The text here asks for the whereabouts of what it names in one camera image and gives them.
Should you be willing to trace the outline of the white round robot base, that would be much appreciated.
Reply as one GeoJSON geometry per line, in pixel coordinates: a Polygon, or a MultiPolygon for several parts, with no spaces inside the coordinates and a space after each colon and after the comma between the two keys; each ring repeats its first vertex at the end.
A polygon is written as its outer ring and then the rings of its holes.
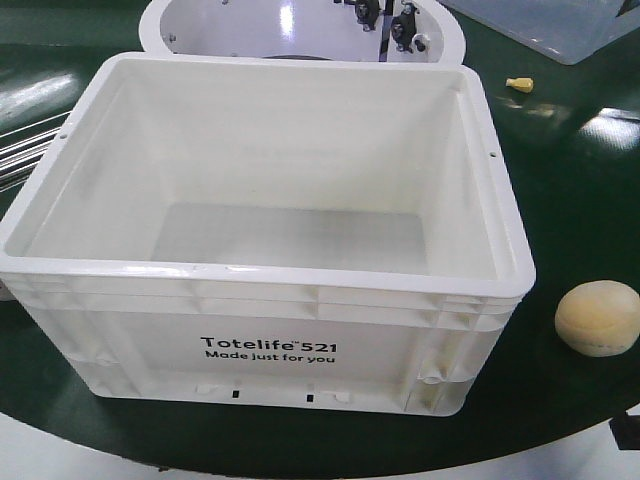
{"type": "Polygon", "coordinates": [[[152,1],[154,54],[459,64],[463,31],[437,1],[152,1]]]}

